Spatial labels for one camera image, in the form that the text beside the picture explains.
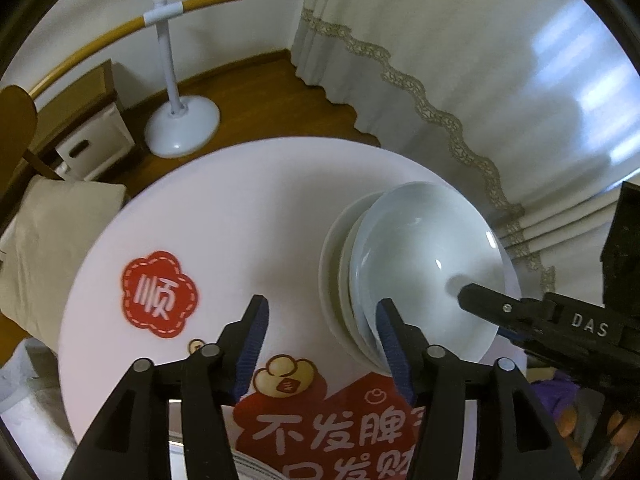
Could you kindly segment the person's right hand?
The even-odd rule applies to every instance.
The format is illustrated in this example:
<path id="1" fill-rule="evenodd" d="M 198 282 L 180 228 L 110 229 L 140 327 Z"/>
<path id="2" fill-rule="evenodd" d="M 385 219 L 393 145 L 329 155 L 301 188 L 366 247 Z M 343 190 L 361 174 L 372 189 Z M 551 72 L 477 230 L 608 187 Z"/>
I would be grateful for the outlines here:
<path id="1" fill-rule="evenodd" d="M 597 479 L 611 478 L 639 441 L 639 415 L 570 404 L 555 417 L 555 426 L 575 468 Z"/>

